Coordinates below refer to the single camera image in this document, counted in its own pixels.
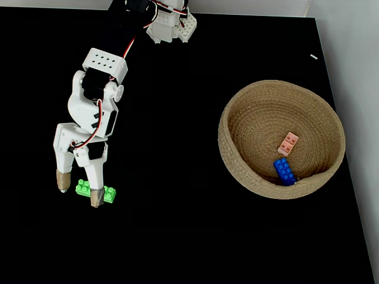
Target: white wall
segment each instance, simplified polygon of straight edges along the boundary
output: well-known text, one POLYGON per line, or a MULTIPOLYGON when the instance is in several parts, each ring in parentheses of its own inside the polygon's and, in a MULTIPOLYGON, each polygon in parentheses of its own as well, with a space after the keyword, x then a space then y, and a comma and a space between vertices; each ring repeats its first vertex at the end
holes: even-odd
POLYGON ((189 0, 193 13, 303 17, 311 0, 189 0))
MULTIPOLYGON (((194 13, 302 17, 311 0, 189 0, 194 13)), ((0 6, 108 9, 112 0, 0 0, 0 6)))
POLYGON ((0 0, 0 6, 70 9, 108 9, 112 0, 0 0))
POLYGON ((379 283, 379 1, 313 0, 375 281, 379 283))

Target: rope basket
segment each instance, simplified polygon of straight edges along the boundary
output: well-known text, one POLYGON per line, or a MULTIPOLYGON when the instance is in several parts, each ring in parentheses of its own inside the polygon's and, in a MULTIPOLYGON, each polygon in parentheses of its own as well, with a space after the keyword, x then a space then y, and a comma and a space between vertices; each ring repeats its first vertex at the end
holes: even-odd
POLYGON ((294 199, 321 188, 338 170, 345 134, 337 114, 315 93, 276 80, 250 84, 226 105, 219 124, 219 148, 232 176, 250 191, 294 199), (288 132, 299 137, 287 157, 300 180, 281 186, 273 167, 288 132))

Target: pink lego brick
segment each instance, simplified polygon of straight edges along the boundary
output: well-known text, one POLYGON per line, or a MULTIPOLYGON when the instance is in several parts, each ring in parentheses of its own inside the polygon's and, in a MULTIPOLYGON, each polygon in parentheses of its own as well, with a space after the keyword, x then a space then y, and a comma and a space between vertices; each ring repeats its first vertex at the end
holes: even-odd
POLYGON ((294 146, 298 140, 298 137, 295 134, 288 132, 288 134, 284 140, 294 146))
POLYGON ((282 144, 278 148, 278 152, 283 156, 287 157, 291 152, 292 148, 295 146, 298 137, 293 133, 288 133, 282 144))

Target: lego brick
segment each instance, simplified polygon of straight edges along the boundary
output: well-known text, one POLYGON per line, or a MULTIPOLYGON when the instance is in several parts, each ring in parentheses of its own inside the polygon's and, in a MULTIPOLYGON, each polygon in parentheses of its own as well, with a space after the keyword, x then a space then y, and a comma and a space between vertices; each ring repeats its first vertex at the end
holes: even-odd
MULTIPOLYGON (((114 188, 109 188, 107 186, 104 186, 104 189, 105 189, 104 201, 109 202, 109 203, 113 203, 114 197, 116 195, 116 190, 114 188)), ((91 196, 89 182, 84 181, 82 179, 79 179, 79 182, 75 188, 75 191, 79 195, 83 195, 83 196, 87 196, 87 197, 91 196)))
POLYGON ((290 151, 292 150, 293 145, 288 143, 287 141, 283 141, 280 145, 278 152, 281 153, 283 156, 287 157, 290 151))
POLYGON ((295 134, 288 132, 287 136, 285 136, 285 139, 280 144, 278 152, 284 157, 287 157, 290 154, 292 148, 295 146, 297 140, 298 137, 295 134))
POLYGON ((298 140, 298 137, 295 134, 288 132, 288 134, 284 140, 287 141, 288 143, 290 143, 291 145, 295 145, 297 140, 298 140))
POLYGON ((290 186, 296 183, 296 178, 286 158, 281 158, 274 161, 274 168, 284 186, 290 186))

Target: green lego brick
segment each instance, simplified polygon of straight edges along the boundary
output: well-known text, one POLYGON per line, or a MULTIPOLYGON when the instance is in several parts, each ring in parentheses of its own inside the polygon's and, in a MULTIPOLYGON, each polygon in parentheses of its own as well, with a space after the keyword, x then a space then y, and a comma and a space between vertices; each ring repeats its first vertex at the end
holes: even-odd
MULTIPOLYGON (((104 195, 104 201, 113 203, 114 197, 116 196, 116 190, 114 188, 109 188, 107 186, 104 186, 105 189, 105 195, 104 195)), ((91 196, 91 190, 89 189, 89 182, 84 181, 82 179, 79 179, 78 185, 75 188, 75 191, 79 195, 91 196)))

